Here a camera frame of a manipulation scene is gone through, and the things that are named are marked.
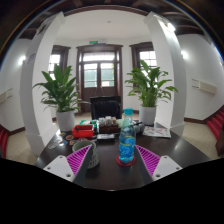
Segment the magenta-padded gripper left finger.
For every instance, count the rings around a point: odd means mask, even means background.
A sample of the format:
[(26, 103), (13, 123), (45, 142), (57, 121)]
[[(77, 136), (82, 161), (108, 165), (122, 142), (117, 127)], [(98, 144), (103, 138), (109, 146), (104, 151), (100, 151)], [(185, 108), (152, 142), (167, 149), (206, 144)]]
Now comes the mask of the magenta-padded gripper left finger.
[(87, 145), (68, 156), (59, 155), (44, 170), (67, 181), (82, 183), (91, 157), (91, 145)]

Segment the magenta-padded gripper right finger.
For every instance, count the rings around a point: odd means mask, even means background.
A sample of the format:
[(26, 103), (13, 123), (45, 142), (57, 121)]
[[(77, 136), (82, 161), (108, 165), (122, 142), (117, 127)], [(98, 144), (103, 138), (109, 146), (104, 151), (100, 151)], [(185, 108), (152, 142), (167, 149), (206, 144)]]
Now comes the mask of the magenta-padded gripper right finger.
[(159, 180), (182, 169), (168, 155), (158, 156), (152, 151), (136, 145), (141, 160), (153, 181)]

